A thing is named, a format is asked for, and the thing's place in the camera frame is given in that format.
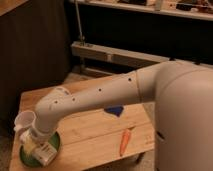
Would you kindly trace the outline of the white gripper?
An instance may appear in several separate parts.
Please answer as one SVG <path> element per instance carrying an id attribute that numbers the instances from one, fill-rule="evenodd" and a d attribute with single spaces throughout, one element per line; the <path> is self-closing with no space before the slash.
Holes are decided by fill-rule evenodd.
<path id="1" fill-rule="evenodd" d="M 57 150 L 49 142 L 47 142 L 53 133 L 54 127 L 52 125 L 33 123 L 30 127 L 30 133 L 28 131 L 24 131 L 19 136 L 19 140 L 22 144 L 24 144 L 29 137 L 31 137 L 38 144 L 43 144 L 46 142 L 42 146 L 37 147 L 32 153 L 32 156 L 42 166 L 49 165 L 57 155 Z"/>

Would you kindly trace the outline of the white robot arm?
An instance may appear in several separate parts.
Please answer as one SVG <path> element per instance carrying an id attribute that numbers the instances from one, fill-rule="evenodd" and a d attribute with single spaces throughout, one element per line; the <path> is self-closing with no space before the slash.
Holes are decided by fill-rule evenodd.
<path id="1" fill-rule="evenodd" d="M 71 93 L 56 87 L 35 105 L 21 135 L 28 155 L 70 114 L 120 105 L 155 103 L 155 171 L 213 171 L 213 68 L 166 61 Z"/>

